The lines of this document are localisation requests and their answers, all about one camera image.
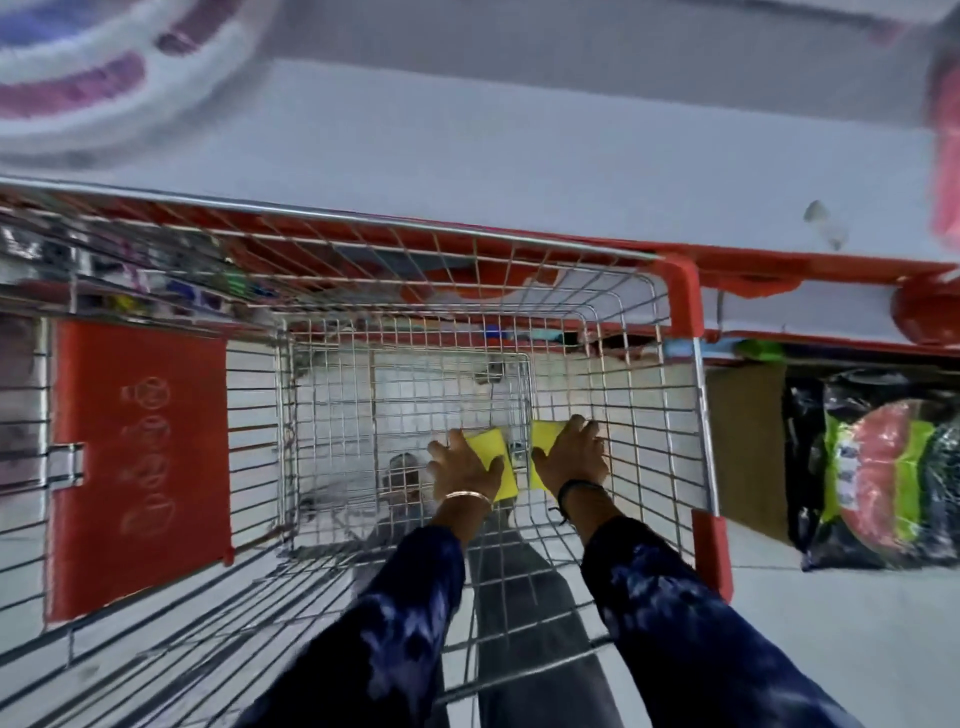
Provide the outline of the black wrist band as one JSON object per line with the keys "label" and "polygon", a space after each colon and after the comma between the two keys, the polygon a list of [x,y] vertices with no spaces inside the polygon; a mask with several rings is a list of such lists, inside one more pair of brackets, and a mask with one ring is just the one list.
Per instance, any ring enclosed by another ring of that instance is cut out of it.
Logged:
{"label": "black wrist band", "polygon": [[596,521],[611,505],[606,489],[583,479],[563,483],[555,494],[556,510],[564,524]]}

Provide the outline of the person's left hand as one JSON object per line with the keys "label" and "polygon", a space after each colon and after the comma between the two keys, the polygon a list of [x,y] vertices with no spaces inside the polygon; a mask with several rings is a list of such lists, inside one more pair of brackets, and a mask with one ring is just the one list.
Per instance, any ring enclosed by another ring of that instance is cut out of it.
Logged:
{"label": "person's left hand", "polygon": [[466,442],[461,429],[451,429],[446,442],[432,441],[427,447],[430,461],[427,469],[432,479],[433,500],[439,504],[454,491],[475,491],[496,496],[499,482],[484,482],[485,469]]}

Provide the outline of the person's dark trousers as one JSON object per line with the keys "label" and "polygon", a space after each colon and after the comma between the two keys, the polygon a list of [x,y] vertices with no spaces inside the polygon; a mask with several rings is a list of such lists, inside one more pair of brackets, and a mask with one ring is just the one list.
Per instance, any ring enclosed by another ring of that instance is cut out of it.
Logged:
{"label": "person's dark trousers", "polygon": [[545,491],[502,501],[466,552],[469,678],[482,689],[467,705],[430,711],[423,728],[623,728],[591,635],[577,610],[586,595],[572,589],[577,543],[547,514]]}

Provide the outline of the brown cardboard box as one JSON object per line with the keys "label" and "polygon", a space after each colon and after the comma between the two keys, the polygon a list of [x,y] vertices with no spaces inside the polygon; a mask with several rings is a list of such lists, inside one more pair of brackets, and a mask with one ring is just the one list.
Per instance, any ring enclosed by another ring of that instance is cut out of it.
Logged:
{"label": "brown cardboard box", "polygon": [[791,546],[786,498],[786,366],[749,363],[706,373],[719,508],[729,521]]}

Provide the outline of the yellow packet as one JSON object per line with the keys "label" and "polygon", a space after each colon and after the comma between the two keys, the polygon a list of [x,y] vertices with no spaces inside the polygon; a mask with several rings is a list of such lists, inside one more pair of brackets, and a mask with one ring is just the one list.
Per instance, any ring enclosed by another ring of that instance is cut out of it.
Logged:
{"label": "yellow packet", "polygon": [[532,421],[530,435],[531,454],[529,456],[528,468],[528,481],[531,490],[547,491],[534,462],[533,451],[542,450],[548,455],[566,425],[567,422],[565,420],[534,419]]}
{"label": "yellow packet", "polygon": [[499,428],[477,431],[465,436],[465,442],[488,472],[496,460],[502,461],[499,487],[492,501],[496,504],[513,499],[519,494],[519,485],[514,471],[510,450]]}

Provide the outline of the person's left forearm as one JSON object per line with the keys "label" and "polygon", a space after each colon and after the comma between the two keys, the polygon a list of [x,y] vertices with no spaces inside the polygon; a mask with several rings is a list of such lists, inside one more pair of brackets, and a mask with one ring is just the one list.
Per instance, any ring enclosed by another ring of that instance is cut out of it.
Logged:
{"label": "person's left forearm", "polygon": [[464,547],[489,513],[437,511],[410,531],[232,728],[424,728],[462,601]]}

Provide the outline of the gold bangle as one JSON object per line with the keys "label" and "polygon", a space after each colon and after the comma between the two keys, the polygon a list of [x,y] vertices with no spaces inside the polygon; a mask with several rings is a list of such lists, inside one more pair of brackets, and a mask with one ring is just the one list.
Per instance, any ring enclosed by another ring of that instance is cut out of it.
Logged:
{"label": "gold bangle", "polygon": [[447,494],[438,505],[438,514],[483,514],[486,515],[494,507],[494,502],[484,493],[478,491],[452,491]]}

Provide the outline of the person's right forearm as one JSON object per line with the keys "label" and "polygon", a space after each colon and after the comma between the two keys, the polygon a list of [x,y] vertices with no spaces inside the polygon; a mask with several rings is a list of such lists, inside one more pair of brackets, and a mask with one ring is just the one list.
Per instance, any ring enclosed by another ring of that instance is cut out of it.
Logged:
{"label": "person's right forearm", "polygon": [[643,522],[574,525],[582,578],[653,728],[863,728]]}

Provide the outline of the pink packet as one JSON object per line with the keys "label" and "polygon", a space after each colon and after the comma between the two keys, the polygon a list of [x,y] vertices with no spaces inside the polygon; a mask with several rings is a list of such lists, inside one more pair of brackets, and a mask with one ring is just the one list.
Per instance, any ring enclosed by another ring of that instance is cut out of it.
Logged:
{"label": "pink packet", "polygon": [[927,122],[934,136],[932,232],[945,248],[960,253],[960,50],[934,57]]}

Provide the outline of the red plastic cart seat flap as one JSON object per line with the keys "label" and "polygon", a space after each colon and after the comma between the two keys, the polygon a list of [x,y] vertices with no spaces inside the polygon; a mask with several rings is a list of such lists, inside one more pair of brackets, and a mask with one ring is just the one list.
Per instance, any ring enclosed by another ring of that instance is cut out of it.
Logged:
{"label": "red plastic cart seat flap", "polygon": [[60,321],[53,395],[46,623],[234,563],[225,338]]}

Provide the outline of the black green snack bag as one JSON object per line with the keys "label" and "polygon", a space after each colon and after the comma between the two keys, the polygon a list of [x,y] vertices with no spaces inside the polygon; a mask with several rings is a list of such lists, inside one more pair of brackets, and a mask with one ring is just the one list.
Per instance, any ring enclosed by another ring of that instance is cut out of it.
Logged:
{"label": "black green snack bag", "polygon": [[960,380],[790,375],[788,537],[805,572],[960,567]]}

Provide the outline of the person's right hand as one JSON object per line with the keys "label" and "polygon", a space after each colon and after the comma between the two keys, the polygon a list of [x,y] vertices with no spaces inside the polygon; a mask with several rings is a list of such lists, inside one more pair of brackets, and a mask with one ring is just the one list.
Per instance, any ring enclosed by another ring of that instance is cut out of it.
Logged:
{"label": "person's right hand", "polygon": [[603,486],[610,475],[599,424],[580,414],[567,421],[549,455],[554,472],[540,474],[540,477],[554,498],[568,480],[587,480]]}

